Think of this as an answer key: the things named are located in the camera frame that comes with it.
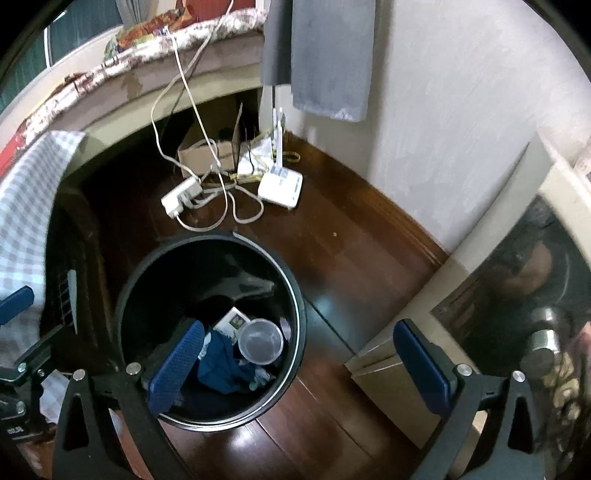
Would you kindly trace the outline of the white router box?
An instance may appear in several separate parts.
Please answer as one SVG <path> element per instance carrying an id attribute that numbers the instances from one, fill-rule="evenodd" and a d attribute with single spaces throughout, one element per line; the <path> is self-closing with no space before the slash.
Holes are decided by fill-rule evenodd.
<path id="1" fill-rule="evenodd" d="M 304 177 L 300 172 L 273 165 L 260 179 L 257 196 L 287 209 L 297 207 Z"/>

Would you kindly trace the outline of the clear plastic cup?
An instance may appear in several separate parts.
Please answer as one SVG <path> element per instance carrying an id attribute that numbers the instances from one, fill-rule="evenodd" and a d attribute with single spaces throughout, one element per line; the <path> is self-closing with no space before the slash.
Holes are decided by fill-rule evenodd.
<path id="1" fill-rule="evenodd" d="M 283 353 L 283 332 L 272 321 L 255 319 L 238 330 L 238 349 L 245 360 L 256 365 L 270 365 Z"/>

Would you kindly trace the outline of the white power strip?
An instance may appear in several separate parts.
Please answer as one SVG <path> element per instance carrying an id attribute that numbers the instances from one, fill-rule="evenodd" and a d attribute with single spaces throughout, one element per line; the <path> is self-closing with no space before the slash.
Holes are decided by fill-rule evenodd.
<path id="1" fill-rule="evenodd" d="M 185 207 L 192 205 L 193 199 L 202 192 L 200 182 L 195 177 L 187 177 L 180 184 L 165 194 L 160 203 L 169 218 L 177 217 Z"/>

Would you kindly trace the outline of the grey hanging cloth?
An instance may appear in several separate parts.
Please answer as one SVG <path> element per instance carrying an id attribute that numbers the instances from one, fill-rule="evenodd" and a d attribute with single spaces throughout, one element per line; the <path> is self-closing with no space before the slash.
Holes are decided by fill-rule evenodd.
<path id="1" fill-rule="evenodd" d="M 271 1 L 263 27 L 263 85 L 290 86 L 298 110 L 362 122 L 376 13 L 375 1 Z"/>

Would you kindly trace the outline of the black round trash bin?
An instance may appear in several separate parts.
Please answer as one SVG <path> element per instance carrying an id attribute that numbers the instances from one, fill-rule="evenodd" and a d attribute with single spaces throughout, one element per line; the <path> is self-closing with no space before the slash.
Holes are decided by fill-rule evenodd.
<path id="1" fill-rule="evenodd" d="M 262 416 L 279 402 L 304 356 L 307 316 L 293 273 L 280 256 L 238 233 L 223 231 L 173 238 L 140 262 L 124 286 L 116 312 L 116 344 L 123 364 L 142 367 L 140 392 L 147 405 L 146 360 L 193 319 L 205 336 L 232 307 L 249 319 L 266 319 L 283 332 L 280 358 L 263 365 L 276 377 L 256 391 L 221 394 L 197 379 L 198 357 L 174 403 L 157 416 L 189 431 L 219 432 Z"/>

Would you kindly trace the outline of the floral window seat cushion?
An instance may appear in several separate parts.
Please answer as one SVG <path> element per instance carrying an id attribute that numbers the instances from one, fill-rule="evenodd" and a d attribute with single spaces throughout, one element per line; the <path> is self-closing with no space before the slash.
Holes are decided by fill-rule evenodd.
<path id="1" fill-rule="evenodd" d="M 262 31 L 265 22 L 266 11 L 263 9 L 245 8 L 232 11 L 222 17 L 192 23 L 176 30 L 172 33 L 171 39 L 159 35 L 111 56 L 90 70 L 65 78 L 51 94 L 38 103 L 28 117 L 23 119 L 12 138 L 2 144 L 1 176 L 8 175 L 30 145 L 45 133 L 60 115 L 106 81 L 136 67 L 165 58 L 172 53 L 173 43 L 176 43 L 180 50 L 187 50 L 197 47 L 206 38 L 211 38 L 215 42 Z"/>

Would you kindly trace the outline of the colourful patterned pillow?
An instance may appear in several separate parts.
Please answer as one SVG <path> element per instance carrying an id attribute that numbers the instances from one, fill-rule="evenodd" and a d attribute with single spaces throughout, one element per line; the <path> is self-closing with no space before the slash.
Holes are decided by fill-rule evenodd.
<path id="1" fill-rule="evenodd" d="M 191 13 L 190 9 L 184 7 L 170 9 L 150 20 L 119 31 L 106 44 L 103 59 L 111 59 L 141 43 L 183 29 L 195 21 L 197 21 L 197 17 Z"/>

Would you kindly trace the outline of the checkered bed sheet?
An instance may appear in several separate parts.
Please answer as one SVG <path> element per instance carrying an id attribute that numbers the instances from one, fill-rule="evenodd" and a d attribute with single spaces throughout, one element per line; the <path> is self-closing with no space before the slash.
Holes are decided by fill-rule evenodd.
<path id="1" fill-rule="evenodd" d="M 1 181 L 1 297 L 23 286 L 34 293 L 32 306 L 1 327 L 3 367 L 40 338 L 49 221 L 62 176 L 84 137 L 77 131 L 43 134 Z"/>

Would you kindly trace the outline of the brown cardboard box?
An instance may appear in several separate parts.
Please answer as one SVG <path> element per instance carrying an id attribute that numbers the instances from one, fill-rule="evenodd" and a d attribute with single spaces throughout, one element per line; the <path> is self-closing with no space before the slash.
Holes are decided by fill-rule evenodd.
<path id="1" fill-rule="evenodd" d="M 197 120 L 194 121 L 177 149 L 179 162 L 202 176 L 216 165 L 214 152 L 221 163 L 221 171 L 235 172 L 242 104 L 236 105 L 231 97 L 218 98 L 198 105 L 197 111 L 204 129 Z"/>

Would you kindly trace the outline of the red cushion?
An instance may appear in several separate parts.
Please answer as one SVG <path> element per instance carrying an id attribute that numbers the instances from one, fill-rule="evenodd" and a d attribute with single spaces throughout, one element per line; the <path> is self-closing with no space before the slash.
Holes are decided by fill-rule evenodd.
<path id="1" fill-rule="evenodd" d="M 176 8 L 185 8 L 197 22 L 206 21 L 221 16 L 228 10 L 230 0 L 176 0 Z M 254 0 L 235 0 L 230 11 L 255 8 Z"/>

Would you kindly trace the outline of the window with metal frame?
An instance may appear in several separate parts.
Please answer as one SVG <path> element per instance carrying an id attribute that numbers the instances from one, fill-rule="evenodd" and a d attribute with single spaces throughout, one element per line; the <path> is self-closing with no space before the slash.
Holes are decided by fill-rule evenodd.
<path id="1" fill-rule="evenodd" d="M 1 111 L 45 69 L 93 37 L 121 24 L 115 0 L 73 1 L 7 73 L 1 86 Z"/>

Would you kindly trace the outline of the grey curtain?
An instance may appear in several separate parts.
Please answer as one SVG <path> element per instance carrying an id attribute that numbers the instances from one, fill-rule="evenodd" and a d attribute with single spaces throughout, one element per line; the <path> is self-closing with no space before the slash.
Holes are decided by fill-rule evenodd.
<path id="1" fill-rule="evenodd" d="M 146 21 L 150 12 L 150 0 L 116 0 L 117 11 L 125 28 Z"/>

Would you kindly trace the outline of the white antenna router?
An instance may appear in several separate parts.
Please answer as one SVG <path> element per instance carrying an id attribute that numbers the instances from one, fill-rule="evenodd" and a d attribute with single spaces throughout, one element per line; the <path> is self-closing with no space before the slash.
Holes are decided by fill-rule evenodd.
<path id="1" fill-rule="evenodd" d="M 238 150 L 238 177 L 262 177 L 273 164 L 280 159 L 280 149 L 283 148 L 284 130 L 283 109 L 273 110 L 273 127 L 267 129 L 253 140 L 240 143 Z"/>

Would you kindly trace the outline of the green white carton box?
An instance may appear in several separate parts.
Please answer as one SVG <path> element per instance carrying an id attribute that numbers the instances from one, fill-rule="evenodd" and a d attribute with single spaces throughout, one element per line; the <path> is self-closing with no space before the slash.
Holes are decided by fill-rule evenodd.
<path id="1" fill-rule="evenodd" d="M 232 307 L 215 325 L 214 330 L 225 335 L 228 338 L 238 336 L 238 331 L 246 323 L 249 323 L 249 317 L 245 316 L 238 308 Z"/>

